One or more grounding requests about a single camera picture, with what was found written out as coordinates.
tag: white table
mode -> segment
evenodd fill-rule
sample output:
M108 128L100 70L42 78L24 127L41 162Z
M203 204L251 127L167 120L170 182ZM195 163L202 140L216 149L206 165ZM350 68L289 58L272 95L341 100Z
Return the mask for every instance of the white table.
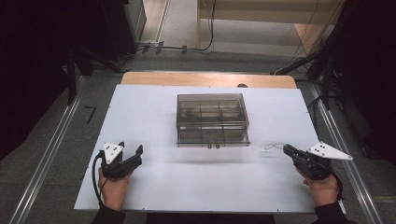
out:
M241 92L250 147L177 147L177 95ZM124 159L144 146L124 209L147 212L314 213L303 179L281 145L318 142L296 89L119 85L92 153L75 209L98 208L91 165L104 142L125 142Z

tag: black cable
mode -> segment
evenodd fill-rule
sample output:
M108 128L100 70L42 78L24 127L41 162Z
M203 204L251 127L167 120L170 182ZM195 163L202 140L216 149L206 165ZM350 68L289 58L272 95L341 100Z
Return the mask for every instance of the black cable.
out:
M332 12L332 15L330 16L329 20L327 21L325 27L329 27L329 24L330 24L330 22L332 21L334 15L335 15L335 12L337 12L337 10L338 10L338 8L341 6L341 3L342 3L342 2L343 2L343 1L341 1L341 0L338 2L337 7L336 7L335 10ZM327 34L330 32L330 30L331 30L331 29L328 29L327 32L326 32L325 34L323 34L323 35L322 35L320 38L318 38L314 43L312 43L310 46L308 46L307 49L311 48L312 46L316 45L319 41L321 41L321 38L322 38L323 36L327 35ZM277 71L280 71L280 70L284 69L285 67L289 66L289 63L290 63L295 57L299 56L299 55L300 55L301 53L303 53L304 51L305 51L305 49L303 49L302 51L300 51L300 53L298 53L297 55L294 54L294 56L291 57L291 59L288 61L288 63L283 63L283 64L282 64L282 67L275 71L274 75L276 75L276 72L277 72Z
M211 18L208 19L208 22L210 22L209 31L210 31L211 37L210 37L209 45L206 48L204 48L204 49L189 49L189 48L168 47L168 46L156 46L156 47L150 47L150 48L151 49L179 49L179 50L193 50L193 51L208 50L210 48L210 46L213 45L213 39L214 39L213 21L215 20L215 13L216 13L216 0L213 3Z
M100 198L100 194L98 192L98 188L96 187L96 178L95 178L95 169L96 169L96 162L99 158L103 158L103 151L99 151L99 153L95 156L95 159L93 160L92 163L92 183L93 183L93 189L95 190L96 197L98 198L99 205L103 206L102 199Z
M127 59L124 62L117 64L116 66L119 67L119 66L125 65L129 60L131 60L131 58L133 56L135 56L136 54L142 53L142 52L143 52L143 48L137 48L135 53L129 54L129 55L126 55L125 57L123 57L123 58L127 58ZM100 65L94 65L93 68L100 70L100 69L107 69L108 67L100 66Z
M314 16L315 16L315 14L316 14L317 11L318 11L318 4L319 4L319 0L317 0L317 4L316 4L315 11L314 11L314 13L312 13L312 16L311 16L311 18L309 19L308 24L305 26L305 31L304 31L303 37L301 37L300 43L299 43L299 45L298 45L296 51L294 52L293 57L291 57L291 59L290 59L287 63L284 63L283 65L285 65L285 64L289 65L290 62L293 61L294 58L296 57L297 52L298 52L298 49L299 49L300 46L303 44L303 39L304 39L304 37L305 37L305 35L306 35L306 31L308 30L308 26L311 24L312 19L314 19Z
M318 140L319 140L319 142L320 142L320 136L319 136L319 130L318 130L318 118L317 118L317 111L318 111L318 105L319 105L319 101L320 101L320 98L318 98L315 102L314 102L314 105L313 105L313 107L312 107L312 109L313 109L313 115L314 115L314 129L315 129L315 132L317 132L317 136L318 136Z
M105 184L107 183L108 178L105 180L105 183L103 183L102 187L100 187L100 191L99 191L99 197L102 196L102 189L105 186Z
M343 190L344 190L343 182L341 181L340 177L338 177L338 175L335 174L334 170L332 170L332 175L337 180L337 185L338 185L337 201L344 200L344 197L343 197Z

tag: small white object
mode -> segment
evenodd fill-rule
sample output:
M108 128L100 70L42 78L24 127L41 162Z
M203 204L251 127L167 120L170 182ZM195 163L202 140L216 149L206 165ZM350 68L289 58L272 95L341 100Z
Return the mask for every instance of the small white object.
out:
M111 143L104 143L106 163L110 164L122 152L123 147Z
M346 208L344 207L343 201L342 200L338 200L338 203L340 204L341 210L343 211L344 214L347 213Z
M308 149L308 152L326 159L335 159L335 160L343 160L343 161L353 160L353 158L348 154L338 150L335 147L331 147L323 142L319 142L316 145L312 146L311 148Z

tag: human hand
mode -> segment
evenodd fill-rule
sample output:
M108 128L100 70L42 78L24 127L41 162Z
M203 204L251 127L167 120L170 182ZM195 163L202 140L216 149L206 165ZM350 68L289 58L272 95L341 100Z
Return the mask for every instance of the human hand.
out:
M102 167L99 168L98 187L102 189L105 206L113 210L120 211L125 199L129 178L132 172L123 177L122 179L114 180L108 179L103 176Z
M303 183L309 186L316 206L335 203L337 201L338 185L333 175L329 175L323 180L312 180L299 169L296 168L296 170L305 178Z

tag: wrist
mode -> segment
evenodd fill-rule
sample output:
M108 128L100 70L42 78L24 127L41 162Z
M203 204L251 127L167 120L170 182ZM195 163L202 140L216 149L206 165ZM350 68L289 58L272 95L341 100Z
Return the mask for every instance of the wrist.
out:
M321 192L317 195L313 195L314 202L316 206L322 206L330 203L337 202L336 192Z
M121 211L122 209L122 203L116 202L116 201L105 201L105 207L116 210L116 211Z

